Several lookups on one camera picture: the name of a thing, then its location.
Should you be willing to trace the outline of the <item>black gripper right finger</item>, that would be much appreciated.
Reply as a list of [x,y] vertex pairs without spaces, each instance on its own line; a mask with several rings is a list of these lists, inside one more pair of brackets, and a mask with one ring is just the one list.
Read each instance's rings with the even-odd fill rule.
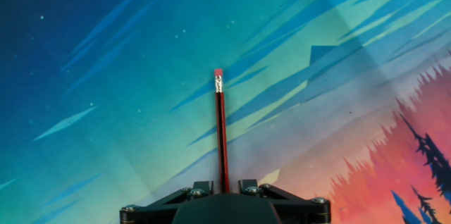
[[303,199],[275,185],[240,180],[240,195],[249,200],[246,210],[262,223],[331,224],[330,201],[324,197]]

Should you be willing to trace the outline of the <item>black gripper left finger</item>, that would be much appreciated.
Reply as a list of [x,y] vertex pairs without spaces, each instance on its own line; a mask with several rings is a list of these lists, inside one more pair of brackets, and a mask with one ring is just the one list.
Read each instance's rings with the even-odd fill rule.
[[181,206],[189,201],[211,196],[214,181],[194,182],[147,206],[127,205],[120,209],[120,224],[171,224]]

